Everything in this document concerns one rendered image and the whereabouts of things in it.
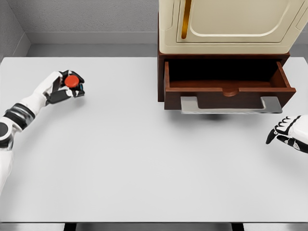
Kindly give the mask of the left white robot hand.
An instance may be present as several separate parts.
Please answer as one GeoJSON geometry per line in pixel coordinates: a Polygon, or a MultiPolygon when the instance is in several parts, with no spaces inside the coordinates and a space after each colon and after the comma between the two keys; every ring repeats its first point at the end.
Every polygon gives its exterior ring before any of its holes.
{"type": "Polygon", "coordinates": [[[64,80],[66,77],[73,74],[77,73],[71,70],[66,70],[63,72],[54,71],[37,86],[34,92],[43,95],[46,106],[48,104],[56,104],[67,100],[73,97],[73,94],[71,90],[64,84],[64,80]]]}

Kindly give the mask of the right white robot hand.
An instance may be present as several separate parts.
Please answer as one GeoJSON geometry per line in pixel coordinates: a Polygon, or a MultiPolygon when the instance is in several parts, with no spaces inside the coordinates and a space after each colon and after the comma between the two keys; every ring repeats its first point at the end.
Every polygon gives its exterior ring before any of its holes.
{"type": "Polygon", "coordinates": [[[266,144],[274,138],[308,154],[308,115],[286,116],[270,131],[266,144]]]}

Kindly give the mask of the red button switch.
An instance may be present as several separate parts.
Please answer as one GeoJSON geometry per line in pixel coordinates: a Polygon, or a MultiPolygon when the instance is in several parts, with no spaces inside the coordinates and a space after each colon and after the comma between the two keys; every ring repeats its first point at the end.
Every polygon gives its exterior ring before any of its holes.
{"type": "Polygon", "coordinates": [[[64,80],[64,84],[71,90],[73,97],[80,97],[85,95],[83,88],[84,80],[79,75],[69,75],[64,80]]]}

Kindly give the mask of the brown wooden drawer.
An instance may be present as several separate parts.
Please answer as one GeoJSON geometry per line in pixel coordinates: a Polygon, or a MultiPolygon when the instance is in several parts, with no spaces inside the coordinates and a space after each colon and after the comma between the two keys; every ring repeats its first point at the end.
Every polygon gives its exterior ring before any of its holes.
{"type": "Polygon", "coordinates": [[[260,109],[261,97],[285,106],[295,94],[280,62],[263,59],[169,60],[165,63],[165,109],[180,110],[181,97],[201,109],[260,109]]]}

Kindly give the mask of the brown wooden drawer housing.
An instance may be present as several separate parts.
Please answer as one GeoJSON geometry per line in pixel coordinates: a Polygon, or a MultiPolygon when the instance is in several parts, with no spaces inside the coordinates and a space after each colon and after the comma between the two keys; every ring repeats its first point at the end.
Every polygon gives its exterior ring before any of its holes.
{"type": "Polygon", "coordinates": [[[157,91],[158,101],[165,100],[164,73],[165,61],[170,59],[270,59],[276,60],[283,66],[290,57],[290,52],[284,54],[166,54],[161,53],[157,46],[157,91]]]}

